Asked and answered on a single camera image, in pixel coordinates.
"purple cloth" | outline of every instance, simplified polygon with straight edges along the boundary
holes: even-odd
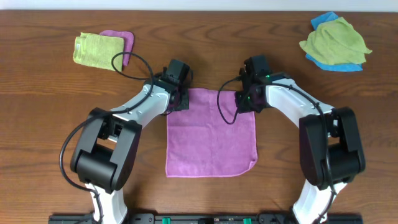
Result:
[[[222,91],[227,120],[236,111],[233,91]],[[257,162],[254,112],[226,124],[217,108],[217,91],[189,89],[189,110],[167,115],[167,177],[233,177]]]
[[[131,52],[132,45],[134,44],[134,35],[128,31],[115,31],[115,30],[104,30],[99,33],[107,37],[121,37],[124,39],[124,51]],[[129,64],[130,55],[123,55],[123,65]]]

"green cloth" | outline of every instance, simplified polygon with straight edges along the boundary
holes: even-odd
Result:
[[[123,52],[123,49],[123,38],[81,33],[80,37],[76,37],[73,61],[114,71],[111,60],[117,53]],[[122,62],[122,56],[114,59],[114,66],[119,71],[122,70]]]
[[[365,46],[361,34],[343,17],[324,22],[300,47],[313,58],[327,65],[366,62],[365,54],[372,51]]]

